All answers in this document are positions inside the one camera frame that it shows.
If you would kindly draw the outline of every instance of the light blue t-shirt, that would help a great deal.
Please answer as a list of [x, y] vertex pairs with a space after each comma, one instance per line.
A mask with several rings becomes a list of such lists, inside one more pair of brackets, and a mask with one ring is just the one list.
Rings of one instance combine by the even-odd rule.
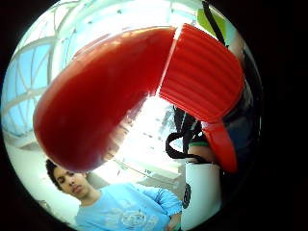
[[140, 184], [113, 184], [100, 189], [90, 206], [80, 206], [78, 228], [87, 231], [162, 231], [169, 216], [181, 212], [182, 202], [172, 192]]

